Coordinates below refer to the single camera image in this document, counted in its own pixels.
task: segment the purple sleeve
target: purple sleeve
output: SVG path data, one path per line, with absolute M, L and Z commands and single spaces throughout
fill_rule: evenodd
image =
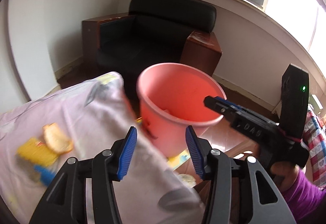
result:
M 302 220 L 308 216 L 316 217 L 313 216 L 314 212 L 319 207 L 326 205 L 325 194 L 326 190 L 320 191 L 318 187 L 309 182 L 301 170 L 294 184 L 282 193 L 297 223 L 305 223 Z

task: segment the sofa backrest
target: sofa backrest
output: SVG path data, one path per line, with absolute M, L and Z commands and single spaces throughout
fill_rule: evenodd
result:
M 208 33 L 216 20 L 215 7 L 200 0 L 131 0 L 129 14 L 154 16 Z
M 181 50 L 193 31 L 186 25 L 148 15 L 137 15 L 132 33 Z

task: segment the bucket rim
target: bucket rim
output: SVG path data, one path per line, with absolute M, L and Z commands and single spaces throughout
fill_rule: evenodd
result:
M 213 119 L 213 120 L 209 120 L 209 121 L 189 121 L 189 120 L 185 120 L 185 119 L 182 119 L 182 118 L 178 118 L 178 117 L 175 117 L 167 112 L 165 112 L 164 110 L 160 109 L 157 105 L 155 105 L 150 99 L 148 96 L 146 96 L 142 91 L 140 91 L 139 89 L 139 81 L 141 79 L 141 77 L 148 71 L 150 70 L 151 68 L 154 68 L 154 67 L 157 67 L 157 66 L 161 66 L 161 65 L 182 65 L 182 66 L 185 66 L 189 69 L 192 69 L 192 70 L 195 70 L 196 72 L 202 74 L 205 78 L 208 78 L 209 80 L 211 80 L 213 83 L 215 83 L 215 85 L 217 85 L 217 87 L 220 89 L 220 91 L 222 92 L 223 94 L 223 97 L 224 99 L 226 100 L 226 95 L 225 95 L 225 92 L 224 90 L 222 89 L 222 87 L 218 84 L 217 81 L 215 81 L 211 76 L 209 76 L 208 74 L 202 72 L 201 70 L 199 69 L 196 69 L 192 66 L 189 66 L 189 65 L 185 65 L 185 64 L 182 64 L 182 63 L 176 63 L 176 62 L 163 62 L 163 63 L 158 63 L 158 64 L 154 64 L 152 66 L 149 66 L 148 68 L 146 68 L 145 70 L 143 70 L 141 72 L 141 74 L 139 75 L 138 79 L 137 79 L 137 84 L 136 84 L 136 91 L 137 91 L 137 94 L 138 94 L 138 97 L 140 100 L 142 100 L 147 106 L 149 106 L 154 112 L 156 112 L 157 114 L 159 114 L 160 116 L 162 116 L 164 119 L 167 119 L 168 121 L 171 121 L 173 123 L 176 123 L 176 124 L 182 124 L 182 125 L 192 125 L 192 126 L 195 126 L 195 127 L 209 127 L 209 126 L 212 126 L 212 125 L 215 125 L 217 124 L 219 121 L 222 120 L 223 118 L 223 115 L 219 115 L 217 118 Z

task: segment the wall molding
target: wall molding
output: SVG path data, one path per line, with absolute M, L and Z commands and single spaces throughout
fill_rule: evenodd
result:
M 60 79 L 62 76 L 66 75 L 67 73 L 69 73 L 73 68 L 75 68 L 76 66 L 79 66 L 83 63 L 83 57 L 80 57 L 72 62 L 70 62 L 69 64 L 67 64 L 66 66 L 60 68 L 59 70 L 57 70 L 54 75 L 56 77 L 56 79 Z
M 57 86 L 55 88 L 53 88 L 50 92 L 48 92 L 46 95 L 53 94 L 59 90 L 61 90 L 61 86 L 59 84 L 57 84 Z
M 269 111 L 273 111 L 275 109 L 275 106 L 272 106 L 271 104 L 265 102 L 264 100 L 258 98 L 257 96 L 249 93 L 245 89 L 241 88 L 240 86 L 237 86 L 227 80 L 222 79 L 221 77 L 217 76 L 216 74 L 213 74 L 213 79 L 220 83 L 221 85 L 225 86 L 226 88 L 229 88 L 232 91 L 236 91 L 239 94 L 249 98 L 250 100 L 254 101 L 255 103 L 261 105 L 262 107 L 268 109 Z

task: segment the metal screw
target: metal screw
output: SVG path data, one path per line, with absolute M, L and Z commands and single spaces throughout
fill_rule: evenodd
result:
M 255 163 L 255 162 L 256 162 L 256 158 L 255 158 L 254 156 L 249 156 L 249 157 L 247 158 L 247 160 L 248 160 L 248 162 L 250 162 L 250 163 Z
M 214 156 L 218 156 L 221 154 L 221 152 L 218 149 L 212 149 L 211 154 L 213 154 Z
M 102 155 L 103 155 L 103 156 L 111 156 L 111 155 L 112 155 L 112 151 L 111 151 L 111 150 L 104 150 L 104 151 L 102 152 Z
M 70 157 L 68 160 L 67 160 L 67 163 L 68 164 L 74 164 L 76 162 L 76 159 L 74 157 Z

